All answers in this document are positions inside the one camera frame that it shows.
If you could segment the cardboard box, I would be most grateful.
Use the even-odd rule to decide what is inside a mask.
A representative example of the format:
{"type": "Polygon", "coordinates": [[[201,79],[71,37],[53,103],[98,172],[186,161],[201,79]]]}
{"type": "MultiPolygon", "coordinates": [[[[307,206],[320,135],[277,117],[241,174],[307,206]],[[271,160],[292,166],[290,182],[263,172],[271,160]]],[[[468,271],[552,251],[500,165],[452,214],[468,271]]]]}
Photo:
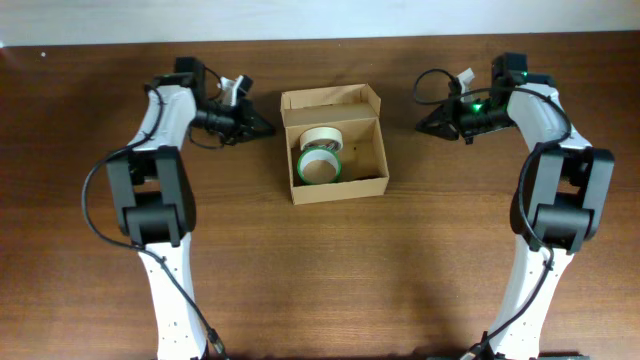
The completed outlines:
{"type": "Polygon", "coordinates": [[[287,91],[281,95],[281,115],[287,143],[289,185],[296,205],[382,195],[389,171],[380,126],[381,99],[367,84],[287,91]],[[304,152],[300,136],[315,127],[334,127],[344,147],[337,182],[307,185],[297,172],[304,152]]]}

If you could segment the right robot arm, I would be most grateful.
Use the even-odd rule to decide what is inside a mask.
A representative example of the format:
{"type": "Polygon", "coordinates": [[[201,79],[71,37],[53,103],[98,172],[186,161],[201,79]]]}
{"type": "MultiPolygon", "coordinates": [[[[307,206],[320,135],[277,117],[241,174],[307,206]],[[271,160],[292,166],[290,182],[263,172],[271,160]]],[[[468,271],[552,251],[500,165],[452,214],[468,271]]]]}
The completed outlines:
{"type": "Polygon", "coordinates": [[[491,64],[491,84],[473,89],[472,70],[450,75],[449,93],[417,131],[466,144],[516,128],[529,154],[510,205],[515,258],[499,313],[466,359],[538,359],[540,336],[561,276],[596,234],[615,158],[575,128],[552,76],[532,73],[524,54],[491,64]]]}

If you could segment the beige masking tape roll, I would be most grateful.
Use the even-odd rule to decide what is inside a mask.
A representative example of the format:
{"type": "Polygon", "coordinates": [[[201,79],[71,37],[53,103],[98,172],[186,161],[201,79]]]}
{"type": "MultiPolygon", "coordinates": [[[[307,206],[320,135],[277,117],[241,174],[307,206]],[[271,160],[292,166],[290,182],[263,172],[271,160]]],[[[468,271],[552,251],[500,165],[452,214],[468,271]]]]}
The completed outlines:
{"type": "Polygon", "coordinates": [[[334,127],[315,127],[303,132],[299,139],[300,149],[306,151],[311,147],[324,147],[340,152],[344,147],[342,132],[334,127]]]}

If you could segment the green tape roll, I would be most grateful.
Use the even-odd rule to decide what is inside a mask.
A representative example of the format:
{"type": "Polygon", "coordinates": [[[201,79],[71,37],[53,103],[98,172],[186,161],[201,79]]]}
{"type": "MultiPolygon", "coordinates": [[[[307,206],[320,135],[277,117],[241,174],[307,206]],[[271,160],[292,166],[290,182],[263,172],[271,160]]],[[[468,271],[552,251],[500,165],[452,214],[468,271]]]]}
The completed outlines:
{"type": "Polygon", "coordinates": [[[335,183],[342,172],[342,163],[337,153],[324,147],[305,150],[297,163],[297,172],[307,185],[335,183]]]}

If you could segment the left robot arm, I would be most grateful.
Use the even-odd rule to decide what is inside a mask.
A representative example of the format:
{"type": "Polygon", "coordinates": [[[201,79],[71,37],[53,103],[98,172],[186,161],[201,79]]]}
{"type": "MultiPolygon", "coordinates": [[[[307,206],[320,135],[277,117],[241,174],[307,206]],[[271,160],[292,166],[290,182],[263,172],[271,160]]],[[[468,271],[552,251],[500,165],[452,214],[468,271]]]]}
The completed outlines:
{"type": "Polygon", "coordinates": [[[253,107],[247,75],[220,77],[207,93],[211,69],[194,57],[176,59],[171,73],[146,84],[148,107],[126,147],[106,171],[120,231],[138,253],[149,281],[159,359],[206,359],[225,352],[195,302],[190,266],[196,203],[181,157],[195,129],[233,146],[274,134],[253,107]]]}

